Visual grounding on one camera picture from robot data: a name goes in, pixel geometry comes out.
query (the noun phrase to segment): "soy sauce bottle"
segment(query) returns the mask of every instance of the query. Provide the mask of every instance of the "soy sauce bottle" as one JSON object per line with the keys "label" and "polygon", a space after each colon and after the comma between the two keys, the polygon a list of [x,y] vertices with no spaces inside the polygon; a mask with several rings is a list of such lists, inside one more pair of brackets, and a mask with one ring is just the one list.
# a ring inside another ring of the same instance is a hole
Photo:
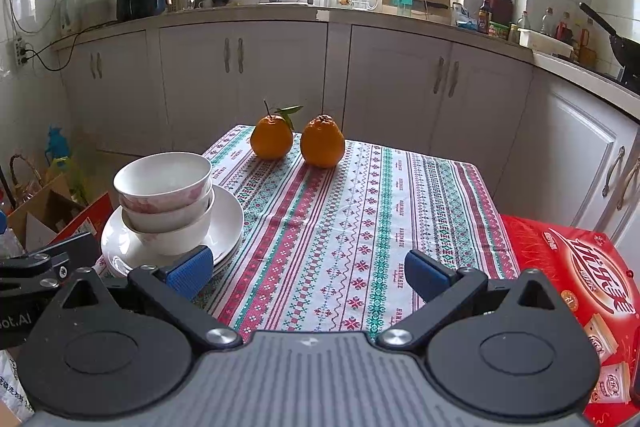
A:
{"label": "soy sauce bottle", "polygon": [[489,22],[491,22],[491,6],[489,0],[484,0],[478,12],[478,32],[487,35],[489,33]]}

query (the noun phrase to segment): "orange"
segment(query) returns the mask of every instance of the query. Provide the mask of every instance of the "orange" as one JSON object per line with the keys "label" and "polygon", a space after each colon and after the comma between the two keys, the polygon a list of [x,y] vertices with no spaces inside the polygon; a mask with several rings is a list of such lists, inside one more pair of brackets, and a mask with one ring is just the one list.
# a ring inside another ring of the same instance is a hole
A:
{"label": "orange", "polygon": [[265,116],[251,133],[251,149],[261,160],[279,160],[293,145],[293,133],[281,116]]}
{"label": "orange", "polygon": [[300,138],[300,152],[309,165],[332,169],[344,156],[344,136],[325,114],[310,121]]}

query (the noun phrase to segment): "stacked bowls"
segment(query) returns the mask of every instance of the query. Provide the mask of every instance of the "stacked bowls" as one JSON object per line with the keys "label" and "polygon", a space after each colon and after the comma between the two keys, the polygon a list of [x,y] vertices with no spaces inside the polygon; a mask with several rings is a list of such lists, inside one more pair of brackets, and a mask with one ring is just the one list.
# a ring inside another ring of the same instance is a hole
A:
{"label": "stacked bowls", "polygon": [[181,255],[201,244],[215,200],[211,163],[188,152],[140,158],[113,179],[124,225],[161,255]]}

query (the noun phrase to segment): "table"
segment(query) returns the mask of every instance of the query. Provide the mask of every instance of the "table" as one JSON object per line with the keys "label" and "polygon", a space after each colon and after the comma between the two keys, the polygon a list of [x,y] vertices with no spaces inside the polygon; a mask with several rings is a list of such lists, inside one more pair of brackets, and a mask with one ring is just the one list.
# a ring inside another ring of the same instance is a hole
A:
{"label": "table", "polygon": [[298,134],[285,158],[263,162],[252,131],[236,126],[205,153],[213,182],[244,208],[244,238],[196,297],[244,340],[257,329],[375,337],[422,306],[404,281],[412,248],[492,278],[519,274],[475,166],[347,140],[335,169],[316,169]]}

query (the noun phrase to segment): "electrical outlet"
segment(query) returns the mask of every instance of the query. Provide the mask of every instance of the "electrical outlet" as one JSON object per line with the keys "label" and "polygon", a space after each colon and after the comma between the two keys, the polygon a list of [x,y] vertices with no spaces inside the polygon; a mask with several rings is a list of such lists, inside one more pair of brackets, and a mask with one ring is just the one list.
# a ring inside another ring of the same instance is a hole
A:
{"label": "electrical outlet", "polygon": [[14,39],[15,64],[19,68],[27,63],[27,47],[26,42],[20,36]]}

